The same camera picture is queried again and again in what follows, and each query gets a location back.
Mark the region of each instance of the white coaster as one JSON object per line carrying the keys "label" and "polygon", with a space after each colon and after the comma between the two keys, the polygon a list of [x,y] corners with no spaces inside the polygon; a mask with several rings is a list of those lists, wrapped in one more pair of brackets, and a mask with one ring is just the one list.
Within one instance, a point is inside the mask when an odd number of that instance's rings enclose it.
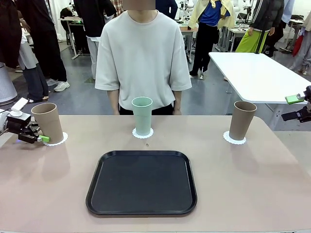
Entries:
{"label": "white coaster", "polygon": [[144,139],[144,138],[148,138],[148,137],[151,137],[153,134],[154,134],[154,130],[152,128],[150,128],[150,134],[146,135],[146,136],[141,136],[141,135],[138,135],[136,133],[136,128],[133,129],[132,131],[132,134],[134,137],[136,138],[140,138],[140,139]]}
{"label": "white coaster", "polygon": [[63,132],[63,136],[64,136],[64,139],[61,142],[59,142],[59,143],[49,144],[49,143],[44,142],[44,145],[46,145],[48,147],[53,147],[53,146],[60,145],[60,144],[64,143],[68,139],[68,134],[67,133]]}
{"label": "white coaster", "polygon": [[241,140],[241,141],[232,139],[232,138],[229,136],[229,131],[224,132],[224,139],[225,139],[227,142],[229,142],[229,143],[231,143],[231,144],[235,144],[235,145],[242,145],[242,144],[244,144],[244,143],[246,142],[246,137],[245,137],[243,140]]}

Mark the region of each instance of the person in white t-shirt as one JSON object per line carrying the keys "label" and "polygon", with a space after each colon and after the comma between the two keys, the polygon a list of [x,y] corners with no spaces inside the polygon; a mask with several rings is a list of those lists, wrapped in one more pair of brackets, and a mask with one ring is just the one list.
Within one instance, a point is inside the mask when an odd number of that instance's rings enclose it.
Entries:
{"label": "person in white t-shirt", "polygon": [[132,115],[140,96],[153,100],[153,115],[180,115],[182,91],[191,88],[179,26],[151,2],[124,0],[127,11],[100,39],[95,88],[107,91],[115,115]]}

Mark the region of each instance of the tray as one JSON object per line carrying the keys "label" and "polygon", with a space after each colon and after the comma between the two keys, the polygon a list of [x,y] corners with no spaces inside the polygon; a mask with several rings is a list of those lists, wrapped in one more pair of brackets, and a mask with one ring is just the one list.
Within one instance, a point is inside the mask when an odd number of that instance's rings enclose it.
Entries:
{"label": "tray", "polygon": [[184,215],[196,202],[190,161],[177,151],[109,152],[86,196],[96,215]]}

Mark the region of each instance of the mint green cup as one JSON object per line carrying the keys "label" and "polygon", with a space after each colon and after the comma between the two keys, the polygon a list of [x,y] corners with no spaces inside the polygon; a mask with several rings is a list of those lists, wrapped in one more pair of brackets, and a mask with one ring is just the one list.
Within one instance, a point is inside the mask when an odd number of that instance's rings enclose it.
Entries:
{"label": "mint green cup", "polygon": [[140,136],[150,134],[152,99],[137,97],[132,100],[133,112],[136,124],[136,133]]}

